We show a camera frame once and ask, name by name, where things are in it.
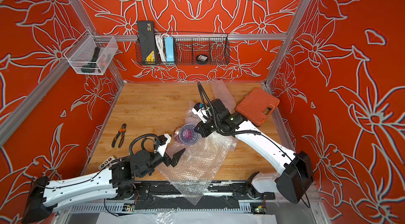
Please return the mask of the bubble wrap sheet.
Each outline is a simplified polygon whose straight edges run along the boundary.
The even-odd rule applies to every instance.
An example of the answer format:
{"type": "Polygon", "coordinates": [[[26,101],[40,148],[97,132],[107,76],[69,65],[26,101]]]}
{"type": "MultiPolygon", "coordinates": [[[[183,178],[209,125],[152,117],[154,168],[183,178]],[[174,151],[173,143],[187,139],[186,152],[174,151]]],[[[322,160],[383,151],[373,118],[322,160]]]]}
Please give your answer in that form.
{"type": "Polygon", "coordinates": [[[176,167],[162,164],[158,171],[169,181],[191,204],[203,197],[209,184],[214,180],[227,154],[234,151],[238,140],[232,136],[223,136],[216,132],[206,138],[200,138],[193,145],[175,141],[166,150],[171,158],[180,150],[185,152],[176,167]]]}

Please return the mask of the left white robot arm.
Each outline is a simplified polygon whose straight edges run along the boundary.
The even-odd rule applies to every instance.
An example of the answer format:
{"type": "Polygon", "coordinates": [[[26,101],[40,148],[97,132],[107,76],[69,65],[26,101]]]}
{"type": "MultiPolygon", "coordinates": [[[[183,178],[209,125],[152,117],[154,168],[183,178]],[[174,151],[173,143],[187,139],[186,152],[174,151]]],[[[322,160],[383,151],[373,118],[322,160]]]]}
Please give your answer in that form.
{"type": "Polygon", "coordinates": [[[169,156],[166,153],[140,150],[135,154],[113,161],[98,172],[67,180],[50,180],[40,177],[31,183],[22,223],[31,224],[45,220],[52,213],[78,203],[99,199],[131,199],[140,195],[136,178],[151,175],[164,164],[176,167],[184,149],[169,156]]]}

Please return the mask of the purple blue glass vase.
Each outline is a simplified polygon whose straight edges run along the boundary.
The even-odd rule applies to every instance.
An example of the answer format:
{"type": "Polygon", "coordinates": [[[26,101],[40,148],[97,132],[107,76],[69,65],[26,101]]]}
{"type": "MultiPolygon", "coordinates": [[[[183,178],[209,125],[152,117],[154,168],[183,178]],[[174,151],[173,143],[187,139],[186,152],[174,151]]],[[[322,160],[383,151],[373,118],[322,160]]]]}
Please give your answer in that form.
{"type": "Polygon", "coordinates": [[[200,134],[195,131],[196,125],[188,123],[176,131],[175,139],[185,145],[194,145],[201,138],[200,134]]]}

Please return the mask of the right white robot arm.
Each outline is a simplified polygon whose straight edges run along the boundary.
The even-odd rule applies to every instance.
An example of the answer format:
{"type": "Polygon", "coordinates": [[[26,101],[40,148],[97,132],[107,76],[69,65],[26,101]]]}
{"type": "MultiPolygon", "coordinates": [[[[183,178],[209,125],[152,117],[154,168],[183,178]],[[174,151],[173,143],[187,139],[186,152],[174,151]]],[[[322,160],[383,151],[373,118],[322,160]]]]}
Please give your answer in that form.
{"type": "Polygon", "coordinates": [[[221,100],[209,104],[197,103],[192,113],[200,118],[195,132],[203,138],[213,132],[232,136],[259,153],[275,169],[275,173],[255,173],[248,182],[254,193],[280,193],[286,200],[298,204],[313,183],[310,157],[303,151],[296,153],[257,129],[239,112],[230,113],[221,100]]]}

